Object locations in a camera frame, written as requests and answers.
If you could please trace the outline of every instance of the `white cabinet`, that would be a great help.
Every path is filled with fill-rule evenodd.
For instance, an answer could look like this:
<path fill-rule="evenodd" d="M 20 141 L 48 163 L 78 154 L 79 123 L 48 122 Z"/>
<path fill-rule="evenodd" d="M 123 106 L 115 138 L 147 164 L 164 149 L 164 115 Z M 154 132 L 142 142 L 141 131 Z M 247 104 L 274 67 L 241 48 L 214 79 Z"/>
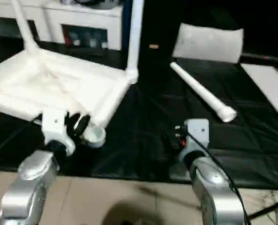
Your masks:
<path fill-rule="evenodd" d="M 57 0 L 22 0 L 21 4 L 26 19 L 34 21 L 41 41 L 65 43 L 62 25 L 70 25 L 106 30 L 106 46 L 109 49 L 121 49 L 122 6 L 111 10 L 95 10 L 79 5 L 62 5 Z M 0 0 L 0 18 L 15 18 L 9 0 Z"/>

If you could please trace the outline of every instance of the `white tube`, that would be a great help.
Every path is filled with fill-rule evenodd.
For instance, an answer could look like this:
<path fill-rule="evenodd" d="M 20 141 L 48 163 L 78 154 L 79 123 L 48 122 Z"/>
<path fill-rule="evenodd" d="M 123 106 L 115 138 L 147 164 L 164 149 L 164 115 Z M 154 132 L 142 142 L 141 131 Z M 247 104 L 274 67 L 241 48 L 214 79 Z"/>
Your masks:
<path fill-rule="evenodd" d="M 140 49 L 141 26 L 144 0 L 134 0 L 131 11 L 131 31 L 129 54 L 126 72 L 131 78 L 131 83 L 136 83 L 138 79 L 138 58 Z"/>
<path fill-rule="evenodd" d="M 38 53 L 38 45 L 33 39 L 30 27 L 25 19 L 19 0 L 12 0 L 12 6 L 14 8 L 17 24 L 24 41 L 24 47 L 27 51 L 36 55 Z"/>
<path fill-rule="evenodd" d="M 177 63 L 172 62 L 170 67 L 217 113 L 218 117 L 225 123 L 232 121 L 237 112 L 216 98 L 210 91 L 202 86 L 197 80 L 190 76 Z"/>

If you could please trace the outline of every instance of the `white shelf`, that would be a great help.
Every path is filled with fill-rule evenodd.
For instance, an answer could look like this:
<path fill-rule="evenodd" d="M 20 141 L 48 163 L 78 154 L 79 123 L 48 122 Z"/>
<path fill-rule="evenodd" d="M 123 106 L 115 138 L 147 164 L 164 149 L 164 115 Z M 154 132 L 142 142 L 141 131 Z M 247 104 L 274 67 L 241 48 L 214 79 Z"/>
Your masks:
<path fill-rule="evenodd" d="M 0 4 L 11 4 L 10 0 L 0 0 Z M 110 10 L 98 10 L 81 5 L 63 5 L 59 0 L 21 0 L 23 6 L 32 6 L 48 9 L 58 9 L 63 11 L 90 13 L 98 15 L 106 15 L 113 17 L 121 17 L 123 6 L 118 5 Z"/>

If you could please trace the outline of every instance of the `white pvc pipe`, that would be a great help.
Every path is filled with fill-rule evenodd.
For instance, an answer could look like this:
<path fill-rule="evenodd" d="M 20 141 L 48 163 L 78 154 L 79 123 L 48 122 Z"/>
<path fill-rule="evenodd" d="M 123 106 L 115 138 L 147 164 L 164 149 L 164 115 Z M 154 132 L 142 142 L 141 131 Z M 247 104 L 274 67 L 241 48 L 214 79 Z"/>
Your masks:
<path fill-rule="evenodd" d="M 136 83 L 138 79 L 138 58 L 140 49 L 143 6 L 144 0 L 133 1 L 131 11 L 129 54 L 126 68 L 127 73 L 132 76 L 132 83 Z"/>
<path fill-rule="evenodd" d="M 210 91 L 190 76 L 177 63 L 172 62 L 170 67 L 217 113 L 223 122 L 232 121 L 237 112 L 216 98 Z"/>
<path fill-rule="evenodd" d="M 37 54 L 38 45 L 33 39 L 19 0 L 12 0 L 12 6 L 16 14 L 17 24 L 24 41 L 25 49 L 30 53 Z"/>

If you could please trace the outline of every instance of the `metal bracket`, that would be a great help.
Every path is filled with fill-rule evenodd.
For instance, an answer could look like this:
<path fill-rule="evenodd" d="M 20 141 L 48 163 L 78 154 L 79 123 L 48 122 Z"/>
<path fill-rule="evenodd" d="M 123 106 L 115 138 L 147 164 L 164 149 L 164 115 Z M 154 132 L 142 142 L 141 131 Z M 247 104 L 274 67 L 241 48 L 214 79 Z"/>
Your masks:
<path fill-rule="evenodd" d="M 51 140 L 58 141 L 66 146 L 66 154 L 70 156 L 75 150 L 75 144 L 67 134 L 66 114 L 67 111 L 65 110 L 45 109 L 42 117 L 42 132 L 45 137 L 45 144 Z"/>
<path fill-rule="evenodd" d="M 187 126 L 188 133 L 192 134 L 203 146 L 207 147 L 209 144 L 209 121 L 207 119 L 189 119 L 184 122 Z M 179 154 L 179 161 L 182 162 L 184 157 L 194 151 L 200 150 L 207 156 L 208 153 L 201 148 L 190 136 L 186 136 L 186 146 Z"/>

